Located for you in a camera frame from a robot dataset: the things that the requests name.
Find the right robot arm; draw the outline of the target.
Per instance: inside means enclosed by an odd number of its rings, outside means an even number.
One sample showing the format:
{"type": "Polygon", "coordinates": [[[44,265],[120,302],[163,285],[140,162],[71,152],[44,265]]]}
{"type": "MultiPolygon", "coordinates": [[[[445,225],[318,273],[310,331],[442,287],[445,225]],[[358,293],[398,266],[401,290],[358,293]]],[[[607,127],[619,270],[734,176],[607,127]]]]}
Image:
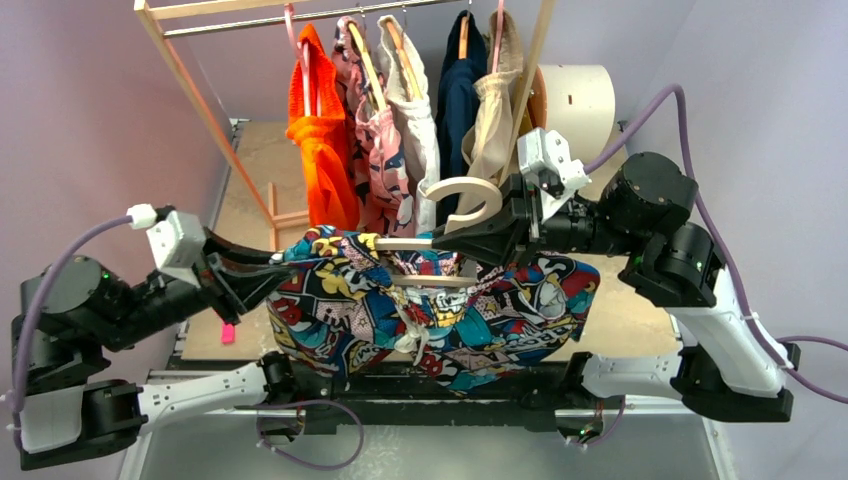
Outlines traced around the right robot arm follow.
{"type": "Polygon", "coordinates": [[[435,247],[490,266],[525,265],[544,251],[620,256],[619,279],[664,309],[695,344],[655,357],[574,354],[561,381],[564,399],[584,407],[594,399],[642,395],[680,401],[692,412],[726,423],[783,423],[794,397],[785,377],[800,357],[792,343],[776,345],[754,332],[743,314],[729,263],[690,215],[698,186],[667,157],[630,156],[598,200],[575,195],[549,219],[542,189],[513,175],[503,205],[468,227],[441,226],[435,247]]]}

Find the colourful comic print shorts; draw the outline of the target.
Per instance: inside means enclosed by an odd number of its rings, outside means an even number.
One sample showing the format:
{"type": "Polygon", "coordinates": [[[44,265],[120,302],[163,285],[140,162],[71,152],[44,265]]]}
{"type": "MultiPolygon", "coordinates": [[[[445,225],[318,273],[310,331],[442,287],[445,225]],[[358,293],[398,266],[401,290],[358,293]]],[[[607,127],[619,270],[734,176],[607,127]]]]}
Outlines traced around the colourful comic print shorts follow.
{"type": "Polygon", "coordinates": [[[381,251],[375,233],[309,229],[284,251],[296,275],[266,301],[279,348],[327,377],[393,352],[459,394],[537,365],[578,340],[600,274],[562,253],[520,268],[437,251],[381,251]]]}

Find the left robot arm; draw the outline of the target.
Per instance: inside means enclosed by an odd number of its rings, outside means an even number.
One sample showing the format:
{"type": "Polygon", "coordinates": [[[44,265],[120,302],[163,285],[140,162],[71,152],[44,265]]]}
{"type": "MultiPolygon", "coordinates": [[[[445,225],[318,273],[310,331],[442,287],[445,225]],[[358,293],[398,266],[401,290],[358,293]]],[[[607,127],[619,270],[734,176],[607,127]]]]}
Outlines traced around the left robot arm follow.
{"type": "Polygon", "coordinates": [[[171,384],[95,380],[109,353],[207,309],[234,324],[296,274],[277,254],[210,232],[189,259],[188,280],[154,271],[130,285],[71,248],[21,284],[22,311],[11,325],[11,430],[22,470],[108,456],[214,410],[295,402],[298,382],[278,355],[171,384]]]}

